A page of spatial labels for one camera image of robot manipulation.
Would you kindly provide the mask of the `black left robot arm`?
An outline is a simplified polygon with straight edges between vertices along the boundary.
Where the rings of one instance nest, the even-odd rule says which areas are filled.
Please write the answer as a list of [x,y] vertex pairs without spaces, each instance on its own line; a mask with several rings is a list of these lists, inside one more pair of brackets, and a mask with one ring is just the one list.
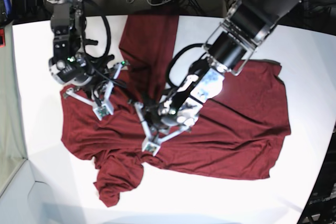
[[134,104],[145,138],[142,150],[152,155],[161,145],[190,130],[207,100],[217,96],[226,73],[237,76],[278,21],[301,0],[237,0],[201,44],[204,53],[193,62],[180,84],[170,84],[159,103]]

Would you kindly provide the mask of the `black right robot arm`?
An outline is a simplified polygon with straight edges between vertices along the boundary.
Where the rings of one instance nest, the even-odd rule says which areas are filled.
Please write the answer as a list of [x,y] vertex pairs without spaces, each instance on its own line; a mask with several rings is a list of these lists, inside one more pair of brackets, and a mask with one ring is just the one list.
[[[54,6],[50,20],[54,34],[53,55],[49,59],[49,72],[60,84],[68,86],[64,98],[72,97],[92,107],[99,118],[114,113],[110,97],[114,87],[125,88],[119,74],[128,63],[121,61],[112,67],[110,54],[112,43],[111,28],[106,15],[93,0],[47,0]],[[97,46],[98,41],[87,38],[85,5],[98,11],[106,30],[106,47],[100,57],[87,53],[87,46]]]

